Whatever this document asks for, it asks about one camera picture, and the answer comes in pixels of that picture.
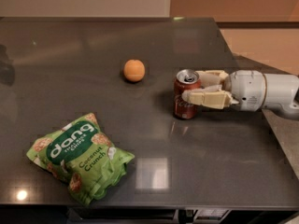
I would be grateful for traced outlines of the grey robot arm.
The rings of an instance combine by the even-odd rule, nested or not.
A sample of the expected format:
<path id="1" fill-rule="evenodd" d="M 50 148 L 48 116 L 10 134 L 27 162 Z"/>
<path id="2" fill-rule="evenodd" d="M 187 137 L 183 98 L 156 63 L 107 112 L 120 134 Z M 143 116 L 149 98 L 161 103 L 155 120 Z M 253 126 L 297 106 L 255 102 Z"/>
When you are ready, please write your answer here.
<path id="1" fill-rule="evenodd" d="M 296 95 L 299 78 L 295 75 L 266 74 L 256 70 L 197 71 L 201 88 L 187 89 L 182 99 L 193 105 L 255 112 L 270 109 L 295 118 L 299 106 Z"/>

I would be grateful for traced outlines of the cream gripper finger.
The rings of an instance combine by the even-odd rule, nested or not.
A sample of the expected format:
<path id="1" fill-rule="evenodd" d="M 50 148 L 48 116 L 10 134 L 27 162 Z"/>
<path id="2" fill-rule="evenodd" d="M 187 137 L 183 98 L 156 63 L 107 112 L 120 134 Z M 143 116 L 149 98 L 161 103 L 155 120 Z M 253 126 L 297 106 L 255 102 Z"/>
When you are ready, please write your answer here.
<path id="1" fill-rule="evenodd" d="M 222 85 L 228 77 L 228 74 L 223 70 L 197 71 L 197 74 L 204 88 L 213 85 Z"/>
<path id="2" fill-rule="evenodd" d="M 239 104 L 230 92 L 222 89 L 222 85 L 186 90 L 182 93 L 181 97 L 189 104 L 201 105 L 214 109 L 223 109 L 231 105 Z"/>

